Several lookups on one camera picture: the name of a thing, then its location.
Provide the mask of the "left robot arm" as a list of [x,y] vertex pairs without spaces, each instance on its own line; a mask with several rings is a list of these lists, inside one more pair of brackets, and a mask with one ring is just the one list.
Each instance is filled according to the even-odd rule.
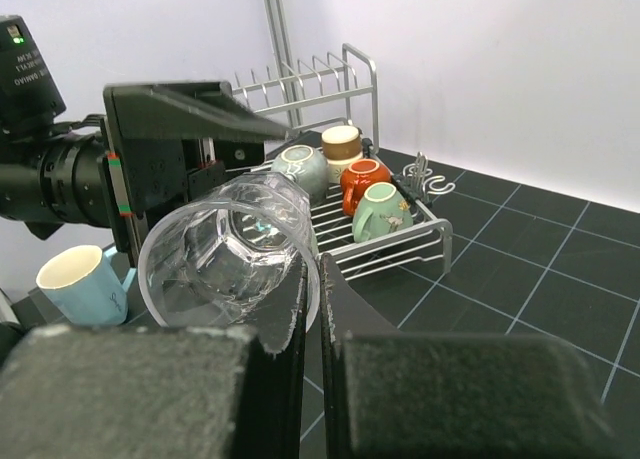
[[1,215],[40,239],[65,224],[107,228],[136,263],[173,210],[260,165],[290,127],[237,101],[227,81],[127,83],[105,110],[66,106],[24,19],[1,19]]

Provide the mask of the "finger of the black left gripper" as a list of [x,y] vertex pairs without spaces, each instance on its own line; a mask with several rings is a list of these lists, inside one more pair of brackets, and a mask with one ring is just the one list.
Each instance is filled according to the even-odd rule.
[[123,139],[280,142],[291,128],[233,98],[230,83],[132,83],[112,87],[112,128]]

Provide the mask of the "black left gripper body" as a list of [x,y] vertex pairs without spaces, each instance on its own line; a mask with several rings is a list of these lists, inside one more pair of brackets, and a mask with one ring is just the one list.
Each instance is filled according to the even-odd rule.
[[132,264],[145,227],[259,164],[265,142],[123,139],[106,112],[55,123],[53,115],[1,125],[1,216],[46,240],[65,224],[111,231]]

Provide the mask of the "orange glazed ceramic mug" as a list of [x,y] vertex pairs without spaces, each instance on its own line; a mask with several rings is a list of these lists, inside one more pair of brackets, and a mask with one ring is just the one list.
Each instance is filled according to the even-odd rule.
[[378,182],[391,181],[390,170],[375,159],[363,158],[353,162],[340,178],[342,210],[353,216],[366,189]]

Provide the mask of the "cream cup with cork band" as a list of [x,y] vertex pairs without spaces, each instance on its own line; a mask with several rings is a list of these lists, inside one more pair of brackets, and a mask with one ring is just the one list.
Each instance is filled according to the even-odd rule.
[[355,126],[341,125],[325,130],[321,134],[321,144],[331,184],[338,184],[342,173],[363,158],[361,132]]

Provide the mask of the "grey ceramic mug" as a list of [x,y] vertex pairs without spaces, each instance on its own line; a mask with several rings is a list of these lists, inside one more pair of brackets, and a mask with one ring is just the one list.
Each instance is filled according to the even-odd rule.
[[283,173],[302,188],[312,206],[325,200],[329,187],[328,162],[319,150],[304,144],[290,146],[274,159],[271,170]]

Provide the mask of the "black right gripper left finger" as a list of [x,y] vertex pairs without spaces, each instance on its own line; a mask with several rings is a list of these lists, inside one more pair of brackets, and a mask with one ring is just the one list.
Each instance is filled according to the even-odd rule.
[[295,458],[308,271],[243,324],[47,324],[1,367],[5,458]]

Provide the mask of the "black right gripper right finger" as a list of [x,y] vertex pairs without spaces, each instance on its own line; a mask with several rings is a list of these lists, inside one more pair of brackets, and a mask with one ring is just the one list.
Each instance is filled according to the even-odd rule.
[[541,335],[403,333],[319,260],[331,458],[611,458],[615,434],[580,353]]

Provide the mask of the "small clear glass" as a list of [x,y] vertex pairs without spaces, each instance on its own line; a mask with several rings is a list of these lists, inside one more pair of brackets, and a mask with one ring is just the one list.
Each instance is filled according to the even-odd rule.
[[290,174],[249,172],[152,228],[139,255],[139,289],[161,326],[226,326],[265,307],[300,259],[311,325],[320,302],[317,254],[308,193]]

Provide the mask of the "mint green mug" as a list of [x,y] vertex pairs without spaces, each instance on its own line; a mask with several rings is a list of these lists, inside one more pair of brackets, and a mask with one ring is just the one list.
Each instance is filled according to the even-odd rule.
[[395,185],[378,182],[369,186],[352,221],[355,243],[363,243],[413,225],[410,205]]

